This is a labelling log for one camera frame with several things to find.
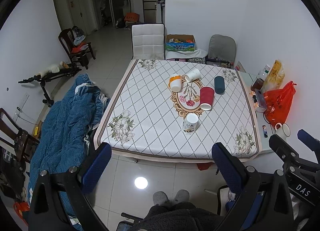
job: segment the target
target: blue blanket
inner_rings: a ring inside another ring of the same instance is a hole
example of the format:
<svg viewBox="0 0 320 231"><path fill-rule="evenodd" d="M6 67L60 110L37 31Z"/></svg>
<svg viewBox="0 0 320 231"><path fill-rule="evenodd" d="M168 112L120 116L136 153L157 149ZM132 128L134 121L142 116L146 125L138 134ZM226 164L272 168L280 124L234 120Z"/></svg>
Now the blue blanket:
<svg viewBox="0 0 320 231"><path fill-rule="evenodd" d="M63 173L71 166L81 165L88 151L84 138L89 130L97 127L109 101L84 74L75 79L62 101L51 107L30 163L29 204L41 170ZM60 192L60 197L67 214L75 216L66 193Z"/></svg>

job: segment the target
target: dark wooden chair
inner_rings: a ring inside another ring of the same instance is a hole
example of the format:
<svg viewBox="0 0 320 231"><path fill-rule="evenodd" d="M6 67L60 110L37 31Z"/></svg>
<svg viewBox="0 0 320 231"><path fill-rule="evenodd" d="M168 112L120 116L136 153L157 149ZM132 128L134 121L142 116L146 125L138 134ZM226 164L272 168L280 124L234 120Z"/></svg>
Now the dark wooden chair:
<svg viewBox="0 0 320 231"><path fill-rule="evenodd" d="M3 121L3 115L5 115L10 123L17 129L17 134ZM14 148L17 161L30 162L39 144L39 140L30 135L26 130L19 127L3 108L0 108L0 131L13 140L13 143L11 143L0 137L2 142Z"/></svg>
<svg viewBox="0 0 320 231"><path fill-rule="evenodd" d="M74 47L76 47L74 45L74 40L75 37L73 35L73 31L71 28L62 30L61 33L58 36L58 39L62 45L62 47L64 48L64 50L66 51L67 55L69 56L69 59L71 62L79 62L81 64L81 66L85 67L86 69L88 69L88 64L89 64L89 60L87 57L87 53L91 53L92 58L95 60L95 56L93 54L93 50L91 47L91 43L87 43L88 44L88 48L85 50L82 50L78 53L71 53L72 49Z"/></svg>

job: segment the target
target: diamond pattern tablecloth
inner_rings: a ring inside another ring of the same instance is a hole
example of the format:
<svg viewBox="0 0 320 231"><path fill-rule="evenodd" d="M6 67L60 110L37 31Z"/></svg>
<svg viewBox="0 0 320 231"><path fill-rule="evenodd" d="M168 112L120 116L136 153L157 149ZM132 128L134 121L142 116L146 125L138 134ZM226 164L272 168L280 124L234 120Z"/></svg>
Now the diamond pattern tablecloth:
<svg viewBox="0 0 320 231"><path fill-rule="evenodd" d="M112 113L101 142L126 152L171 158L211 159L211 148L221 142L233 155L250 158L258 152L244 90L234 70L182 61L138 60L130 64L120 92L108 106ZM215 94L211 111L203 111L192 135L181 130L183 117L170 99L169 77L194 67L203 86L214 88L214 77L225 78L225 92Z"/></svg>

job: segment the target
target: glass bottle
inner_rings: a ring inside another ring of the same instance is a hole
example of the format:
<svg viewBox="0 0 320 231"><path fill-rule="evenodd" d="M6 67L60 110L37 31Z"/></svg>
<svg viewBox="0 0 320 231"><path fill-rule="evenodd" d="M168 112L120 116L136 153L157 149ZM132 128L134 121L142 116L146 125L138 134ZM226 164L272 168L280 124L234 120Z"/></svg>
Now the glass bottle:
<svg viewBox="0 0 320 231"><path fill-rule="evenodd" d="M253 82L252 86L251 86L251 91L254 91L255 89L261 89L263 86L264 81L266 80L268 73L270 71L270 66L269 65L265 65L264 69L262 69L256 80Z"/></svg>

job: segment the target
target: white chair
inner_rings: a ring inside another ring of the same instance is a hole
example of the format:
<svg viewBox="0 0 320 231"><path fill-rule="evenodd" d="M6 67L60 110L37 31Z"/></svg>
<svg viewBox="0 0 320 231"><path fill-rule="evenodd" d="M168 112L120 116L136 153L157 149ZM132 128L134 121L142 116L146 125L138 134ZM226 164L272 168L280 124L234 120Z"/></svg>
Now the white chair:
<svg viewBox="0 0 320 231"><path fill-rule="evenodd" d="M133 25L132 45L132 59L164 60L164 25Z"/></svg>

